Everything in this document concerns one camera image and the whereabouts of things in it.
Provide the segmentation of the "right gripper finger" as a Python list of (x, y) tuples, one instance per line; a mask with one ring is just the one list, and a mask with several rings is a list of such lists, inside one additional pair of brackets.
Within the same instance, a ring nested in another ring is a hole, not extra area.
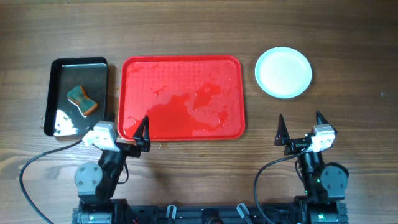
[(317, 125), (329, 124), (329, 122), (325, 119), (325, 117), (322, 115), (322, 113), (319, 110), (315, 113), (315, 116), (316, 116)]
[(290, 144), (290, 136), (285, 125), (284, 117), (280, 114), (278, 120), (278, 129), (275, 136), (275, 146), (286, 146)]

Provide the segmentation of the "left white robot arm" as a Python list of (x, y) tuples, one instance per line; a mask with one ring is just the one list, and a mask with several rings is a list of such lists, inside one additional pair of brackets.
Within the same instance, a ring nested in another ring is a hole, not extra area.
[(139, 223), (126, 199), (113, 199), (122, 171), (128, 171), (126, 159), (150, 151), (149, 117), (145, 116), (133, 134), (135, 144), (117, 142), (112, 121), (99, 121), (83, 137), (85, 146), (102, 151), (98, 162), (82, 164), (74, 181), (80, 198), (73, 210), (72, 223)]

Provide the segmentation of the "black water tray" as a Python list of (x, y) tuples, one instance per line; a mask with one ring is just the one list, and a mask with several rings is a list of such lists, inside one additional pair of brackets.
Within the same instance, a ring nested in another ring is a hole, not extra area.
[[(44, 133), (48, 136), (84, 136), (107, 113), (108, 62), (104, 57), (59, 58), (50, 69)], [(67, 93), (81, 86), (97, 109), (83, 116)]]

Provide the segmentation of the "green orange sponge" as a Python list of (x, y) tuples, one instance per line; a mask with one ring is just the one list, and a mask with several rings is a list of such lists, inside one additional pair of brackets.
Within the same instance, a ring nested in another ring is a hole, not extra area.
[(98, 108), (98, 104), (89, 98), (81, 85), (74, 87), (67, 93), (70, 102), (76, 105), (82, 114), (87, 117)]

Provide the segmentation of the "pale blue plate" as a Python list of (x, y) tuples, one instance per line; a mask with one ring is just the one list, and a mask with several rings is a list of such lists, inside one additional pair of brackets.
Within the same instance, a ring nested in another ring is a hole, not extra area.
[(313, 72), (306, 56), (298, 50), (274, 47), (258, 58), (254, 77), (268, 95), (290, 99), (305, 92), (312, 82)]

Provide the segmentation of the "red plastic tray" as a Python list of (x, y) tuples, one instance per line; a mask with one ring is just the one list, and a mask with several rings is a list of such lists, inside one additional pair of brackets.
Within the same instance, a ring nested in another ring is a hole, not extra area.
[(135, 56), (121, 69), (117, 130), (149, 117), (153, 141), (229, 140), (245, 128), (243, 72), (232, 55)]

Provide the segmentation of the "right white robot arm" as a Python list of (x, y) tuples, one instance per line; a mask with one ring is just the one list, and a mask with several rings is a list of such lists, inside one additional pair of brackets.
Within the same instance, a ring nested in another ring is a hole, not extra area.
[(341, 201), (345, 199), (349, 172), (336, 162), (326, 163), (322, 152), (331, 148), (337, 130), (316, 112), (316, 125), (302, 138), (292, 139), (279, 116), (274, 144), (284, 146), (286, 156), (296, 156), (304, 196), (296, 196), (288, 223), (348, 223), (348, 211)]

